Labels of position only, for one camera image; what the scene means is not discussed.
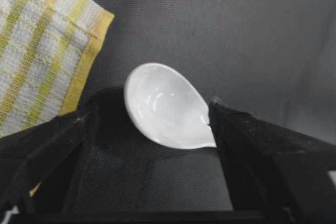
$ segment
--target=gray fabric surface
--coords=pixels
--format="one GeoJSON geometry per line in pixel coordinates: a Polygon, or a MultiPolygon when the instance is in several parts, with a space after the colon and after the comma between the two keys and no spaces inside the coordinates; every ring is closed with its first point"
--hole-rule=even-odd
{"type": "MultiPolygon", "coordinates": [[[[91,69],[81,105],[99,93],[122,89],[134,67],[155,61],[185,75],[207,102],[217,96],[227,106],[336,143],[335,0],[95,1],[113,12],[116,18],[91,69]]],[[[110,110],[111,116],[118,116],[114,113],[114,106],[122,106],[122,100],[119,104],[105,107],[110,110]]],[[[135,134],[132,139],[142,139],[131,124],[129,127],[135,134]]],[[[109,137],[105,135],[106,140],[128,139],[126,133],[118,133],[116,137],[112,134],[113,129],[110,131],[109,137]]],[[[154,150],[152,154],[142,145],[137,147],[137,152],[147,153],[146,158],[164,156],[164,150],[159,146],[151,147],[154,150]]],[[[197,152],[188,155],[197,156],[197,152]]],[[[127,160],[133,164],[130,167],[136,166],[137,161],[131,156],[127,160]]],[[[184,168],[186,172],[194,171],[190,176],[198,177],[205,167],[213,166],[218,172],[217,177],[224,182],[218,161],[213,160],[213,152],[205,151],[199,160],[191,160],[195,162],[194,166],[184,168]],[[203,162],[202,167],[200,160],[209,159],[211,161],[203,162]]],[[[190,188],[198,188],[197,182],[186,180],[190,186],[182,189],[184,185],[179,187],[177,182],[165,179],[181,172],[173,169],[178,162],[171,162],[171,166],[169,162],[165,165],[155,163],[150,179],[137,177],[145,189],[141,199],[132,199],[152,200],[146,209],[157,210],[159,207],[155,202],[161,204],[157,195],[164,195],[168,188],[165,182],[174,185],[172,202],[178,202],[173,200],[176,195],[180,195],[181,199],[190,197],[186,192],[190,188]],[[158,190],[160,183],[166,189],[158,190]]],[[[116,182],[116,176],[111,175],[109,181],[116,182]]],[[[124,180],[118,181],[118,185],[124,185],[120,191],[131,190],[126,186],[129,179],[125,176],[124,180]]],[[[219,194],[222,201],[216,209],[218,206],[220,209],[230,208],[226,194],[224,191],[219,194]]],[[[196,199],[201,197],[205,202],[196,207],[198,210],[204,206],[211,206],[207,207],[208,210],[213,209],[213,205],[209,205],[210,197],[196,195],[196,199]]],[[[122,195],[116,196],[114,202],[121,199],[122,195]]],[[[89,209],[90,204],[93,204],[92,201],[87,201],[86,208],[82,209],[89,209]]],[[[174,209],[174,206],[172,203],[160,209],[174,209]]]]}

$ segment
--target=spoon bowl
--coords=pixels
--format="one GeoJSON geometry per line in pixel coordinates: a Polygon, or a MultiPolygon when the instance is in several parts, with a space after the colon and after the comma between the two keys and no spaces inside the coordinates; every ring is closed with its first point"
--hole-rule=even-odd
{"type": "Polygon", "coordinates": [[[124,88],[127,112],[150,140],[171,148],[216,147],[208,106],[176,70],[160,63],[136,67],[124,88]]]}

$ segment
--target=yellow striped towel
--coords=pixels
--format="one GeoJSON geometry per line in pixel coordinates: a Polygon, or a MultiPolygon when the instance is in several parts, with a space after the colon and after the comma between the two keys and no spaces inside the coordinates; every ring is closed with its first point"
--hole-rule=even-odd
{"type": "Polygon", "coordinates": [[[112,19],[93,0],[0,0],[0,137],[76,109],[112,19]]]}

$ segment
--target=striped cloth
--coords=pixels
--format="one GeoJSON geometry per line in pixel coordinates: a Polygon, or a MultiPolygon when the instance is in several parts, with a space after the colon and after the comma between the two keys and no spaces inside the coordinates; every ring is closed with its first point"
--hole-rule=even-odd
{"type": "Polygon", "coordinates": [[[0,0],[0,137],[76,109],[112,19],[92,0],[0,0]]]}

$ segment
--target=black plastic part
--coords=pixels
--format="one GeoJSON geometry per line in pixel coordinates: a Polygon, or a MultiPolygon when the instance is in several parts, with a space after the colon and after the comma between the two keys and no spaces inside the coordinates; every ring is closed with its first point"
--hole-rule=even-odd
{"type": "MultiPolygon", "coordinates": [[[[80,143],[89,142],[87,139],[95,134],[97,123],[98,108],[93,105],[0,139],[0,209],[23,202],[21,212],[35,211],[28,192],[41,181],[48,180],[80,143]]],[[[61,183],[59,186],[55,194],[62,192],[61,183]]],[[[39,195],[48,192],[52,185],[46,183],[41,189],[45,187],[47,189],[39,195]]],[[[47,198],[46,195],[34,200],[43,198],[47,198]]]]}
{"type": "Polygon", "coordinates": [[[12,223],[269,223],[259,211],[114,213],[103,215],[16,215],[12,223]]]}
{"type": "Polygon", "coordinates": [[[289,209],[303,223],[336,222],[336,187],[328,175],[336,167],[336,146],[217,102],[209,115],[234,207],[257,206],[269,214],[289,209]],[[244,168],[245,184],[233,159],[244,168]]]}

